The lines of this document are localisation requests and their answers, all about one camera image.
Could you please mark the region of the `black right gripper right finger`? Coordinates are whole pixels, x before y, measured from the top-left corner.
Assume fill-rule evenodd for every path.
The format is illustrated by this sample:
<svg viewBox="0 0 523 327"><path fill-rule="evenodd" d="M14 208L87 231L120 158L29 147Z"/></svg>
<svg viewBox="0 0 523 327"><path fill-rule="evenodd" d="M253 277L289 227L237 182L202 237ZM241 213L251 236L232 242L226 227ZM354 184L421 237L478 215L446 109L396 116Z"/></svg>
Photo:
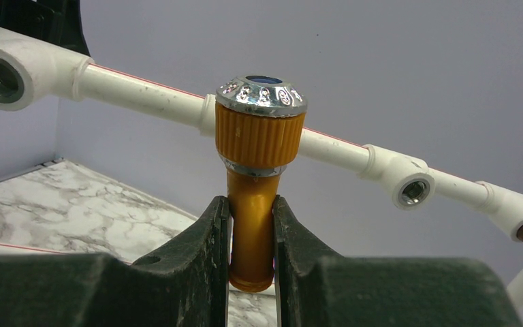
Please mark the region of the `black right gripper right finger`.
<svg viewBox="0 0 523 327"><path fill-rule="evenodd" d="M274 214L279 326L521 326L500 278L468 258L349 258Z"/></svg>

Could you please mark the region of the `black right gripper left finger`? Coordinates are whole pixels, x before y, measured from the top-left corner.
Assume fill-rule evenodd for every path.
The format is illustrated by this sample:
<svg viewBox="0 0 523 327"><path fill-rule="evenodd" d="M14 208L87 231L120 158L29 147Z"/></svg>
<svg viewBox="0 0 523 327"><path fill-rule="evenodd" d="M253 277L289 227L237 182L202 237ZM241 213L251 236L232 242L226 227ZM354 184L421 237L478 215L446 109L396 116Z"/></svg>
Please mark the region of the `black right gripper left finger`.
<svg viewBox="0 0 523 327"><path fill-rule="evenodd" d="M0 255L0 326L226 326L229 202L131 264L108 253Z"/></svg>

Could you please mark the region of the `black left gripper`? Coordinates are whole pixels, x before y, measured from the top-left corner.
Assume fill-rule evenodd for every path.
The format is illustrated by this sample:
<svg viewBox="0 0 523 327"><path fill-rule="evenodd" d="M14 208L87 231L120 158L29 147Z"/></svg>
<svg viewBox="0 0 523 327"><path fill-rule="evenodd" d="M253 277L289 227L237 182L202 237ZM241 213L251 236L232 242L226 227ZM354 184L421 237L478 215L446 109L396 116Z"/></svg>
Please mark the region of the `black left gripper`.
<svg viewBox="0 0 523 327"><path fill-rule="evenodd" d="M79 0L0 0L0 27L90 55Z"/></svg>

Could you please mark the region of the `white PVC pipe frame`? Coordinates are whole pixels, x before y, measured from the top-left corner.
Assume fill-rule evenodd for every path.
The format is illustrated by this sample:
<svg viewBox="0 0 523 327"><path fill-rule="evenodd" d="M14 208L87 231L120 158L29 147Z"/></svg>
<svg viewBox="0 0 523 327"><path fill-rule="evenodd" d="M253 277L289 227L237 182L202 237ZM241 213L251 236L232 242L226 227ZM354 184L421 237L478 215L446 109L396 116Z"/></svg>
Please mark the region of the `white PVC pipe frame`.
<svg viewBox="0 0 523 327"><path fill-rule="evenodd" d="M0 110L18 111L53 94L85 98L199 129L211 137L216 104L272 119L302 114L307 101L285 82L237 77L205 97L96 65L92 58L0 27ZM512 240L523 227L523 194L491 183L472 182L430 168L425 161L372 144L364 146L298 127L299 154L355 172L379 183L395 206L411 210L434 194L489 216Z"/></svg>

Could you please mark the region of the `orange water faucet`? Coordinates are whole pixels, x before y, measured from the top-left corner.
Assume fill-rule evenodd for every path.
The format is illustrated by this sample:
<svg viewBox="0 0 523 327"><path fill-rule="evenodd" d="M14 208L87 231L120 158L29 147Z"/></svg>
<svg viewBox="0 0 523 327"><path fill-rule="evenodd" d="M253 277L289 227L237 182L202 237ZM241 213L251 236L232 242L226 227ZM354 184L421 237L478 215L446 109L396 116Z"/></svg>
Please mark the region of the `orange water faucet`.
<svg viewBox="0 0 523 327"><path fill-rule="evenodd" d="M229 282L257 293L274 279L272 207L298 154L308 101L291 83L263 75L230 80L215 100L215 144L233 219Z"/></svg>

